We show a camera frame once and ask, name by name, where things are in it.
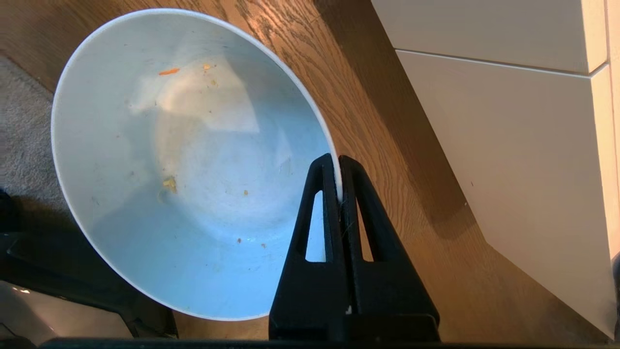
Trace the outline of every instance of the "white bowl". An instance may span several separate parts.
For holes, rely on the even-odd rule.
[[[133,12],[88,36],[58,83],[51,135],[64,196],[101,257],[156,301],[207,319],[269,312],[315,158],[331,153],[342,198],[334,144],[299,79],[250,35],[196,12]],[[321,202],[313,260],[324,255]]]

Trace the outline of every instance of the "wood grain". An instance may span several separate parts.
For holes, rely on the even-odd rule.
[[[490,248],[368,1],[3,0],[1,47],[53,91],[80,41],[147,7],[224,19],[272,49],[365,166],[451,342],[602,342],[605,336]],[[177,314],[188,338],[266,338],[266,319]]]

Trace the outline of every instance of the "food crumb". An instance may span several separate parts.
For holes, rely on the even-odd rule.
[[[170,74],[176,74],[179,72],[179,70],[181,70],[180,68],[173,68],[170,70],[164,70],[164,71],[160,71],[159,75],[170,75]]]
[[[168,177],[163,182],[164,188],[170,189],[173,193],[177,193],[177,182],[174,180],[174,176]]]

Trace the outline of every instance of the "cabinet drawer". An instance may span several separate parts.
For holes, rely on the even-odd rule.
[[[579,76],[397,54],[488,243],[613,335],[609,68]]]
[[[589,73],[607,58],[604,0],[373,0],[395,48]]]

